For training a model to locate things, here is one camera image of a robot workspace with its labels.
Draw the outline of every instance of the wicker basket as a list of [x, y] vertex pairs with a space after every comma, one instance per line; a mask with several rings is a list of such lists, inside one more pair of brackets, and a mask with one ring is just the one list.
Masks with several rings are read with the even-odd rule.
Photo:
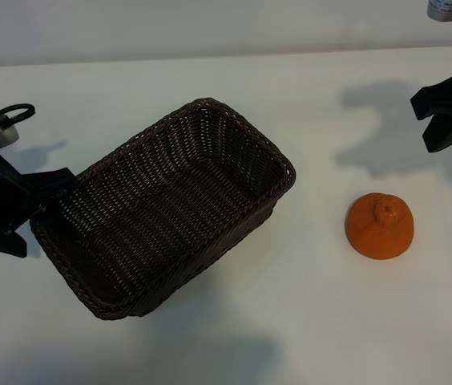
[[142, 316], [260, 226], [295, 175], [244, 117], [199, 99], [78, 175], [31, 227], [96, 317]]

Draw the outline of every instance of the brown wicker basket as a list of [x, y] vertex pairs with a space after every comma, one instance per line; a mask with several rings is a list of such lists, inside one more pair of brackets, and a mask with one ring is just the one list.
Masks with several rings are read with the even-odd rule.
[[96, 317], [142, 316], [260, 226], [295, 177], [244, 117], [199, 99], [78, 175], [31, 227]]

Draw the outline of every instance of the basket rim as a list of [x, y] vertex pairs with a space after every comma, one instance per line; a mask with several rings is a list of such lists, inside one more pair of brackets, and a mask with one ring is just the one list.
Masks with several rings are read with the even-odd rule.
[[174, 274], [178, 266], [184, 261], [188, 261], [192, 255], [199, 256], [207, 248], [213, 246], [214, 243], [220, 241], [224, 236], [230, 233], [244, 218], [254, 215], [258, 210], [263, 209], [267, 203], [276, 202], [283, 194], [285, 194], [295, 183], [296, 171], [289, 160], [281, 153], [279, 148], [261, 134], [256, 128], [254, 128], [242, 115], [231, 109], [226, 104], [218, 102], [213, 98], [197, 99], [191, 103], [185, 104], [182, 108], [175, 110], [171, 114], [163, 117], [161, 120], [146, 128], [144, 131], [130, 138], [127, 142], [117, 147], [113, 152], [78, 174], [77, 178], [81, 184], [85, 184], [91, 180], [92, 177], [105, 168], [108, 168], [110, 164], [113, 164], [115, 160], [125, 153], [130, 152], [133, 146], [139, 146], [145, 144], [150, 140], [156, 140], [156, 135], [179, 120], [186, 116], [188, 113], [195, 111], [197, 108], [206, 106], [218, 111], [222, 111], [233, 123], [248, 135], [256, 145], [262, 147], [266, 152], [271, 155], [280, 166], [284, 174], [280, 183], [275, 184], [269, 191], [263, 196], [259, 197], [256, 201], [246, 206], [242, 211], [238, 212], [230, 221], [224, 223], [221, 227], [215, 229], [209, 234], [209, 236], [196, 247], [187, 251], [184, 254], [179, 255], [175, 263], [168, 269], [167, 273], [160, 276], [159, 279], [153, 281], [149, 286], [143, 290], [124, 298], [120, 302], [105, 302], [97, 295], [95, 295], [80, 276], [80, 274], [72, 269], [67, 264], [67, 256], [60, 251], [55, 242], [46, 232], [42, 223], [36, 223], [35, 220], [31, 222], [32, 230], [36, 237], [40, 237], [43, 240], [42, 246], [47, 247], [51, 251], [49, 259], [55, 265], [60, 274], [67, 281], [68, 286], [75, 292], [77, 297], [82, 301], [93, 314], [102, 319], [117, 319], [124, 318], [130, 315], [130, 313], [140, 304], [140, 300], [155, 289], [168, 275]]

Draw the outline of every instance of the white table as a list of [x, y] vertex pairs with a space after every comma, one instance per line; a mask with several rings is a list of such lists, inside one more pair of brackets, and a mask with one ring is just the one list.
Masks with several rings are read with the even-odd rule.
[[[0, 68], [0, 107], [33, 103], [3, 155], [82, 171], [166, 113], [212, 96], [293, 162], [272, 217], [145, 318], [100, 321], [27, 229], [0, 254], [0, 384], [452, 385], [452, 148], [428, 154], [409, 98], [452, 48]], [[351, 249], [345, 212], [399, 195], [405, 255]]]

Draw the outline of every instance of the orange fruit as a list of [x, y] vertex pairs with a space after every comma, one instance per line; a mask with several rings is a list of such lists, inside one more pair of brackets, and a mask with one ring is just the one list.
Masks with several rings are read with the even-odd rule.
[[413, 215], [401, 198], [375, 192], [353, 204], [345, 231], [358, 253], [372, 259], [390, 259], [410, 247], [414, 234]]

